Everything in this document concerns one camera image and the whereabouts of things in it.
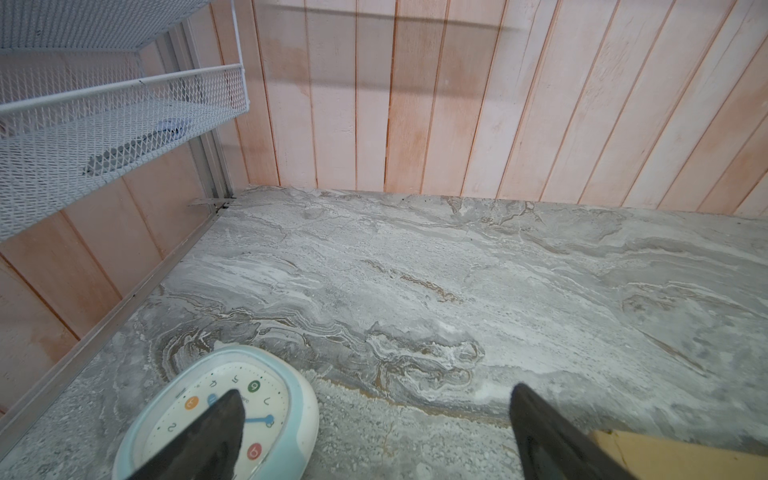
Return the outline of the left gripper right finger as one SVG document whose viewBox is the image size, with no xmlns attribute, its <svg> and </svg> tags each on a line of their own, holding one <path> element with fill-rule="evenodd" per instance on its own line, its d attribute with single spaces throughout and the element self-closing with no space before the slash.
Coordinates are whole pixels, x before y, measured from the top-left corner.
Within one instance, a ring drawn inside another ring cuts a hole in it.
<svg viewBox="0 0 768 480">
<path fill-rule="evenodd" d="M 633 475 L 524 383 L 509 404 L 526 479 L 631 479 Z"/>
</svg>

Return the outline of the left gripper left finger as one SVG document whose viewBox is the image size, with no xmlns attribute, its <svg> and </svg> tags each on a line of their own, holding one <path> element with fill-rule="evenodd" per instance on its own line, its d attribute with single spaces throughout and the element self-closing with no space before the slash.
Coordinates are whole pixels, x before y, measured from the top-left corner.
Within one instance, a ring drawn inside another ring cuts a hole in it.
<svg viewBox="0 0 768 480">
<path fill-rule="evenodd" d="M 229 390 L 129 479 L 233 479 L 244 424 L 241 395 Z"/>
</svg>

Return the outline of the brown cardboard box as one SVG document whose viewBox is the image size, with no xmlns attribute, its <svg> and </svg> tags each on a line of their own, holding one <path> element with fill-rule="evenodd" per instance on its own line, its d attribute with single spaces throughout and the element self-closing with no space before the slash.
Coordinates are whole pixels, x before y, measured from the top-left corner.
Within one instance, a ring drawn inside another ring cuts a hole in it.
<svg viewBox="0 0 768 480">
<path fill-rule="evenodd" d="M 589 438 L 637 479 L 767 480 L 765 456 L 618 430 Z"/>
</svg>

